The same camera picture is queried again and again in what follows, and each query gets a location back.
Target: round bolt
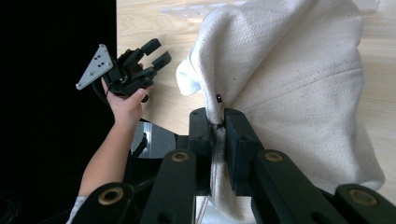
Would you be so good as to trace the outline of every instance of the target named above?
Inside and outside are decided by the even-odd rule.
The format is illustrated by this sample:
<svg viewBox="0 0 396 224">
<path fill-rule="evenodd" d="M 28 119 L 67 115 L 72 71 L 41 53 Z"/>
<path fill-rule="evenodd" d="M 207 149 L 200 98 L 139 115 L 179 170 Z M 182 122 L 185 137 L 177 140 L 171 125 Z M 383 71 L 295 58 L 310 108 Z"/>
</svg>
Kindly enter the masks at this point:
<svg viewBox="0 0 396 224">
<path fill-rule="evenodd" d="M 355 203 L 365 206 L 376 206 L 378 204 L 378 201 L 373 195 L 361 189 L 350 189 L 348 193 L 349 197 L 351 197 Z"/>
<path fill-rule="evenodd" d="M 267 152 L 264 154 L 265 159 L 268 161 L 282 161 L 283 157 L 276 152 Z"/>
<path fill-rule="evenodd" d="M 98 202 L 102 205 L 111 205 L 118 202 L 123 196 L 122 188 L 111 188 L 103 191 L 98 198 Z"/>
<path fill-rule="evenodd" d="M 189 159 L 189 155 L 187 155 L 185 152 L 177 152 L 172 155 L 172 160 L 174 161 L 186 161 Z"/>
</svg>

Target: human hand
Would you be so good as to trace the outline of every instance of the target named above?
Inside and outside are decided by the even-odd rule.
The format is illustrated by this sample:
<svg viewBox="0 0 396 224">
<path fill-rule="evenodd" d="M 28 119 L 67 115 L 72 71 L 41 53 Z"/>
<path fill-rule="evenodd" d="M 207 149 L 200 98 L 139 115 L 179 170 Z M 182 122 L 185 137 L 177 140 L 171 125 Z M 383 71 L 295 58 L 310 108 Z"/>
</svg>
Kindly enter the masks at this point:
<svg viewBox="0 0 396 224">
<path fill-rule="evenodd" d="M 134 130 L 142 116 L 142 105 L 140 102 L 145 98 L 146 90 L 139 89 L 129 97 L 119 97 L 111 91 L 107 91 L 108 87 L 103 79 L 102 85 L 105 92 L 107 92 L 106 98 L 113 111 L 114 125 L 125 129 L 125 131 Z"/>
</svg>

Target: forearm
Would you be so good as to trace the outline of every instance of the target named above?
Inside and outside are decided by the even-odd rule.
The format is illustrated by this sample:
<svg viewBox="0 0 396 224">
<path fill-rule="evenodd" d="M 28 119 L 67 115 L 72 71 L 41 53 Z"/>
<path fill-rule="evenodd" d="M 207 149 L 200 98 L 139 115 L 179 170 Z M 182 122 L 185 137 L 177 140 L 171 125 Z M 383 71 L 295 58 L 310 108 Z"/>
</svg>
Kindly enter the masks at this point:
<svg viewBox="0 0 396 224">
<path fill-rule="evenodd" d="M 122 181 L 134 138 L 134 127 L 126 129 L 122 125 L 113 125 L 87 165 L 78 195 L 89 196 L 104 184 Z"/>
</svg>

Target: white fabric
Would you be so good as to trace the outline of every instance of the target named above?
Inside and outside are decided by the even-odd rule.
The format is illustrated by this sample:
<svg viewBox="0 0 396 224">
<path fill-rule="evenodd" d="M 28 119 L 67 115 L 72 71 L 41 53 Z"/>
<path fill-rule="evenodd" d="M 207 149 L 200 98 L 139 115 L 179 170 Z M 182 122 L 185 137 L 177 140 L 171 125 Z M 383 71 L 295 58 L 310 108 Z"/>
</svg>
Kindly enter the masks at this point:
<svg viewBox="0 0 396 224">
<path fill-rule="evenodd" d="M 77 196 L 73 209 L 70 212 L 69 220 L 67 220 L 66 224 L 72 224 L 73 219 L 76 216 L 79 208 L 85 203 L 85 201 L 87 201 L 87 199 L 87 196 Z"/>
<path fill-rule="evenodd" d="M 239 224 L 241 222 L 233 220 L 229 217 L 224 216 L 222 213 L 219 212 L 218 209 L 213 205 L 212 202 L 208 202 L 205 216 L 202 219 L 202 222 L 195 222 L 195 223 L 202 223 L 202 224 Z"/>
<path fill-rule="evenodd" d="M 356 117 L 364 85 L 361 27 L 348 0 L 221 7 L 203 20 L 177 84 L 182 94 L 203 91 L 212 124 L 223 122 L 224 107 L 245 113 L 263 146 L 289 155 L 317 187 L 379 189 L 384 174 Z M 228 186 L 223 150 L 217 146 L 214 155 L 211 201 L 228 217 L 252 221 L 249 199 L 235 198 Z"/>
</svg>

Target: finger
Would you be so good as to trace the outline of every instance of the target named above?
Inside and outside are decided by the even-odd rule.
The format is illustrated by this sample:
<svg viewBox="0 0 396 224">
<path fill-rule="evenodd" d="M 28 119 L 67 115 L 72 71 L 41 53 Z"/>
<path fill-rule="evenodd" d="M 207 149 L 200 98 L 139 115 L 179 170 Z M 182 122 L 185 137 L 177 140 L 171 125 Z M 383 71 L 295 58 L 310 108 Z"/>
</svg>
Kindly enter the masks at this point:
<svg viewBox="0 0 396 224">
<path fill-rule="evenodd" d="M 146 96 L 147 92 L 144 89 L 137 90 L 134 94 L 132 94 L 127 101 L 132 104 L 139 104 Z"/>
<path fill-rule="evenodd" d="M 102 77 L 101 77 L 101 79 L 102 79 L 103 90 L 104 90 L 105 92 L 107 92 L 107 91 L 108 91 L 108 86 L 107 86 L 105 80 L 104 80 Z"/>
</svg>

